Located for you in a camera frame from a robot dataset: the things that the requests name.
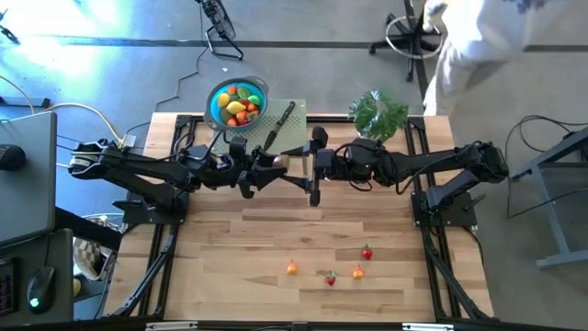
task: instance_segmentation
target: red strawberry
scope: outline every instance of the red strawberry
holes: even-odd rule
[[[327,284],[329,284],[329,286],[333,286],[334,282],[337,280],[336,275],[334,274],[334,272],[329,272],[329,274],[327,275],[327,277],[324,279],[324,281],[327,282]]]
[[[374,255],[374,251],[371,249],[371,246],[366,244],[364,249],[361,251],[361,255],[364,259],[371,259],[371,256]]]

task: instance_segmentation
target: keyboard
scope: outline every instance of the keyboard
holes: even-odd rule
[[[14,258],[0,260],[0,316],[14,313],[17,310],[15,269],[16,260]]]

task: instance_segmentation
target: desk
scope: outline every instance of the desk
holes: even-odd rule
[[[177,115],[153,114],[145,154],[169,155]],[[425,118],[425,123],[431,151],[454,146],[446,117]],[[356,138],[352,124],[322,126],[331,148]],[[206,125],[198,125],[196,144],[208,143],[211,136]],[[386,146],[407,153],[402,132]],[[297,161],[290,167],[294,176],[302,172]],[[455,174],[438,174],[437,183]],[[179,230],[165,319],[434,321],[422,235],[413,227],[409,193],[397,196],[392,188],[378,186],[358,192],[345,182],[324,182],[321,190],[319,208],[309,207],[308,196],[281,180],[251,200],[230,188],[203,188],[192,194]],[[144,275],[152,237],[153,226],[148,224],[123,237],[107,314],[120,307]],[[492,315],[476,243],[460,228],[447,228],[447,240],[457,279]],[[366,243],[375,247],[370,261],[360,256]],[[286,275],[291,259],[299,266],[298,276]],[[362,280],[351,278],[357,264],[366,273]],[[329,270],[338,275],[333,287],[324,282]],[[447,287],[440,283],[449,311]],[[154,284],[151,310],[159,279]]]
[[[30,276],[45,263],[47,235],[51,236],[47,264],[55,268],[55,299],[44,314],[33,314],[28,309],[27,286]],[[17,259],[18,311],[0,317],[0,326],[69,322],[74,319],[74,261],[72,230],[57,230],[15,248],[6,248],[0,258]]]

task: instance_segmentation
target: person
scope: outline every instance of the person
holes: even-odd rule
[[[451,115],[476,69],[485,63],[513,60],[548,28],[569,2],[428,0],[425,13],[432,15],[424,21],[424,29],[438,25],[436,18],[441,17],[447,37],[425,94],[424,115]],[[486,74],[479,82],[492,75]]]

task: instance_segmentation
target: basket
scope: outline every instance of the basket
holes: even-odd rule
[[[259,116],[248,124],[242,126],[226,125],[221,120],[221,108],[217,104],[217,98],[222,93],[227,93],[230,86],[244,86],[249,89],[252,95],[257,95],[260,99]],[[259,119],[264,116],[267,110],[267,92],[269,86],[266,81],[256,76],[247,76],[241,78],[232,78],[216,85],[209,94],[206,101],[207,107],[204,113],[204,122],[214,131],[249,131],[259,124]]]

